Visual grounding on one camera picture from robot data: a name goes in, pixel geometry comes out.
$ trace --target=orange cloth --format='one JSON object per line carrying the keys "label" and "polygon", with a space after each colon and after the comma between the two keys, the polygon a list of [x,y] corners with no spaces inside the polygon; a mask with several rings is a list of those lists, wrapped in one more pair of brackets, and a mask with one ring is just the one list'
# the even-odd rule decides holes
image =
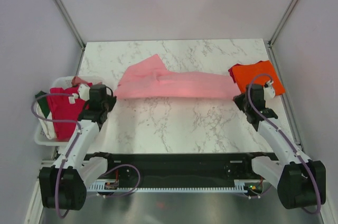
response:
{"label": "orange cloth", "polygon": [[[281,82],[279,81],[276,71],[270,61],[263,61],[257,64],[248,64],[242,66],[234,66],[232,68],[234,78],[237,82],[237,85],[242,93],[245,92],[246,86],[250,84],[252,79],[261,73],[267,73],[272,76],[275,88],[276,96],[279,96],[285,93],[285,89]],[[269,80],[269,77],[262,76],[259,77],[255,83],[264,85]]]}

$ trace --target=laundry basket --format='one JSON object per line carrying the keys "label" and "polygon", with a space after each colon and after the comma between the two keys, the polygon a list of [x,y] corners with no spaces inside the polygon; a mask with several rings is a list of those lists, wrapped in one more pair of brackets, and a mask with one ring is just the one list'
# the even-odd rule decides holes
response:
{"label": "laundry basket", "polygon": [[[74,76],[67,76],[67,77],[61,77],[57,78],[51,88],[70,88],[72,87],[72,79]],[[104,83],[103,78],[101,77],[95,77],[95,76],[80,76],[81,79],[87,81],[87,82],[92,82],[93,84],[97,84],[100,82]],[[68,142],[59,142],[57,139],[48,139],[43,132],[42,126],[39,123],[38,126],[36,127],[35,134],[34,134],[34,141],[39,144],[39,145],[44,145],[44,146],[67,146]]]}

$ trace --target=white wall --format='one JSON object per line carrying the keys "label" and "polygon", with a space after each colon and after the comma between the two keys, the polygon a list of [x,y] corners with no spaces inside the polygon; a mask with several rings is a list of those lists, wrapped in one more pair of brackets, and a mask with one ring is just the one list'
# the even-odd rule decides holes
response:
{"label": "white wall", "polygon": [[23,223],[41,159],[34,94],[74,73],[80,48],[52,0],[0,0],[0,222]]}
{"label": "white wall", "polygon": [[291,0],[63,0],[85,41],[270,39]]}
{"label": "white wall", "polygon": [[300,0],[275,50],[305,150],[325,164],[338,207],[338,0]]}

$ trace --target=robotic arm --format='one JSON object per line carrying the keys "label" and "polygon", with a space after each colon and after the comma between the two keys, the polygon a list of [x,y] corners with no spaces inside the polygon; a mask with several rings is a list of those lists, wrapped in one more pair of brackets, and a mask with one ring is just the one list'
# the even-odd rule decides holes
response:
{"label": "robotic arm", "polygon": [[[249,102],[248,95],[251,96],[252,104],[258,111],[277,125],[278,129],[257,114]],[[233,99],[237,107],[246,114],[247,121],[269,143],[279,160],[279,162],[274,162],[267,156],[255,157],[251,161],[252,170],[277,189],[279,199],[286,209],[293,209],[317,204],[313,182],[304,167],[307,165],[318,186],[321,204],[324,204],[326,200],[325,166],[321,161],[312,161],[294,142],[285,140],[283,132],[280,131],[278,116],[272,109],[265,107],[265,101],[274,96],[272,82],[267,82],[265,86],[253,84],[250,93],[247,86],[244,94]]]}
{"label": "robotic arm", "polygon": [[75,129],[67,147],[53,165],[40,170],[39,183],[44,207],[55,208],[55,190],[58,187],[60,209],[82,208],[87,188],[107,171],[107,160],[93,157],[85,166],[82,166],[82,162],[115,103],[116,97],[107,95],[105,85],[93,85],[90,88],[89,100],[78,117],[80,135],[78,129]]}

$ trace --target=marble table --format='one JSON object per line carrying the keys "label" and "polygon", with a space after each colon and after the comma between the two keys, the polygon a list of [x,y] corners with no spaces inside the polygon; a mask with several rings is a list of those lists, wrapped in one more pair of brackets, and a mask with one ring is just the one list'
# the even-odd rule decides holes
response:
{"label": "marble table", "polygon": [[[100,76],[113,90],[128,66],[159,54],[175,72],[228,75],[236,63],[268,60],[262,39],[93,42],[80,76]],[[267,102],[291,135],[280,97]],[[232,101],[184,98],[119,100],[88,153],[272,152]]]}

